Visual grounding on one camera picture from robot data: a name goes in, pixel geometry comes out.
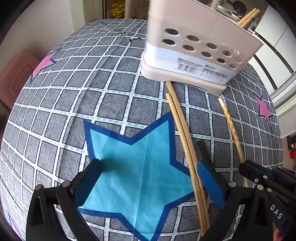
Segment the beige plastic utensil holder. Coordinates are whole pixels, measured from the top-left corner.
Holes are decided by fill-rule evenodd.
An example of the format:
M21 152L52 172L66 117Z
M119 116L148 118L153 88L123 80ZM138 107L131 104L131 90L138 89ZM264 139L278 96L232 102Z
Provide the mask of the beige plastic utensil holder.
M198 1L151 1L141 73L219 95L261 46L258 37Z

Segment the wooden chopstick in holder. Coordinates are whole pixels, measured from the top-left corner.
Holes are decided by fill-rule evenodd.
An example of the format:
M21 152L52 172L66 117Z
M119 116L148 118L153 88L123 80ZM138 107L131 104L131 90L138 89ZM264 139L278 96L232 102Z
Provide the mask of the wooden chopstick in holder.
M257 14L247 23L247 25L244 27L245 29L247 29L249 27L249 25L251 24L251 22L259 15L260 10L257 11Z

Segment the white refrigerator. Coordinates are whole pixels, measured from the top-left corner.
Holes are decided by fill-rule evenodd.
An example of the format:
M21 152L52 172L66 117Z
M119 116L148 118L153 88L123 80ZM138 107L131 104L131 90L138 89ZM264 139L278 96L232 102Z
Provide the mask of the white refrigerator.
M249 61L263 82L267 93L273 93L295 72L295 36L285 20L268 6L255 33L263 46Z

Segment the grey checked star tablecloth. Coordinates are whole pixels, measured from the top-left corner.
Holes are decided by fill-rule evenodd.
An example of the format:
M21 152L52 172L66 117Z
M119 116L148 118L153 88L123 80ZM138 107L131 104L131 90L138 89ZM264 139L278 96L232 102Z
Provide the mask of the grey checked star tablecloth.
M89 164L84 121L128 137L170 111L165 83L140 73L147 21L92 21L58 44L54 63L23 84L1 141L1 204L9 228L26 240L33 189L59 186ZM218 172L242 186L239 157L219 96L172 83L192 141L202 140ZM271 110L260 116L256 94ZM247 64L221 94L245 159L283 167L278 117L262 80ZM99 240L141 240L116 218L83 215ZM199 240L194 197L170 209L162 232L143 240Z

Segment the pink cushioned chair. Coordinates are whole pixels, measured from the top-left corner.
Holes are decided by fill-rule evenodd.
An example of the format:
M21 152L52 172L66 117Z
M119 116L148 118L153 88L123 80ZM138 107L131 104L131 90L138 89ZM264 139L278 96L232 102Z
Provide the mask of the pink cushioned chair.
M1 102L12 109L39 60L29 50L16 54L1 72Z

